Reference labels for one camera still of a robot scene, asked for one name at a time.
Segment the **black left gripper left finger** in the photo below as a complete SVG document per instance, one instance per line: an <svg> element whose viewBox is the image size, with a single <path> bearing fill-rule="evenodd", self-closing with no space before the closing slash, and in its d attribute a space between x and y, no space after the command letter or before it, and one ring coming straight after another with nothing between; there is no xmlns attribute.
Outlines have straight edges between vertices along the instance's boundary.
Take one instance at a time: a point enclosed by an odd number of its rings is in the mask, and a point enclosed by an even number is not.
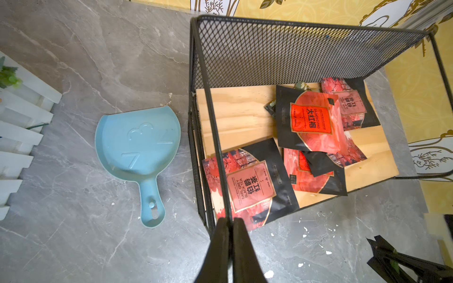
<svg viewBox="0 0 453 283"><path fill-rule="evenodd" d="M230 264L230 221L219 218L195 283L227 283Z"/></svg>

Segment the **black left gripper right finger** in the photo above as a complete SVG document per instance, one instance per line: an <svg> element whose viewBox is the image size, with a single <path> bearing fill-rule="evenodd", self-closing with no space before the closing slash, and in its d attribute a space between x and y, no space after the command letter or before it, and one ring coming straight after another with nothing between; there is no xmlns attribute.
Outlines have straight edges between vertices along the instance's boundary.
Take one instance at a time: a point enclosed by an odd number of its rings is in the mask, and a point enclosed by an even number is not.
<svg viewBox="0 0 453 283"><path fill-rule="evenodd" d="M267 282L241 218L235 218L232 224L232 268L234 283Z"/></svg>

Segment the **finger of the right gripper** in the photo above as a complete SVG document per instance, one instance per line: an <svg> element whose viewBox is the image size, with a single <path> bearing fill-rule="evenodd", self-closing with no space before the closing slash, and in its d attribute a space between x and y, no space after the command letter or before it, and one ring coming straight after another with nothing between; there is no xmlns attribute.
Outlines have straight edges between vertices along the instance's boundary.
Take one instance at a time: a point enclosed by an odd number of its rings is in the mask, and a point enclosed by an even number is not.
<svg viewBox="0 0 453 283"><path fill-rule="evenodd" d="M396 251L380 235L368 239L373 257L368 265L387 283L451 283L453 269Z"/></svg>

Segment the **red black tea bag front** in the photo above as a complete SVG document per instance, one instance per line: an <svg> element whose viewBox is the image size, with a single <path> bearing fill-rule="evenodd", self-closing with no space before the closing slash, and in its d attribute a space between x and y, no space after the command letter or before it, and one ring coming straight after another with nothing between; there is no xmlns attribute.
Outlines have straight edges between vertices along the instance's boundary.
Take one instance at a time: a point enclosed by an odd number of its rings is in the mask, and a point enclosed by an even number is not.
<svg viewBox="0 0 453 283"><path fill-rule="evenodd" d="M233 218L255 230L299 210L298 201L273 138L222 156Z"/></svg>

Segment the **da hong pao tea bag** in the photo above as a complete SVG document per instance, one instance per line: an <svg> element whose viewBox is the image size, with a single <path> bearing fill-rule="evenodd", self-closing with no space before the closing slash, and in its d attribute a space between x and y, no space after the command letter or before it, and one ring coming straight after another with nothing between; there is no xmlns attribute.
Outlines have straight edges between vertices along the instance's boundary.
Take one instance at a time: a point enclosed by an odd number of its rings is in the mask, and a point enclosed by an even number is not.
<svg viewBox="0 0 453 283"><path fill-rule="evenodd" d="M339 98L335 94L304 92L276 116L278 145L303 152L348 152Z"/></svg>

